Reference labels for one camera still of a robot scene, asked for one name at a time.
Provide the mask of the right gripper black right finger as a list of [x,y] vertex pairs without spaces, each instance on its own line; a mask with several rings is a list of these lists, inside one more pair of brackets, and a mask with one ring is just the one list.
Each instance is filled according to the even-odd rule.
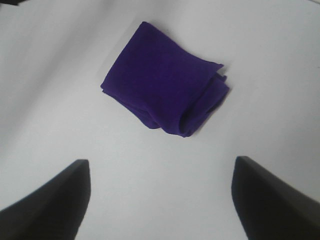
[[320,204],[247,156],[235,159],[231,196],[250,240],[318,240]]

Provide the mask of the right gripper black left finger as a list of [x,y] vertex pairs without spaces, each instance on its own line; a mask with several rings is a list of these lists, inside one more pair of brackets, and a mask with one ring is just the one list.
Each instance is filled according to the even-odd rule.
[[89,161],[78,159],[0,212],[2,240],[73,240],[91,196]]

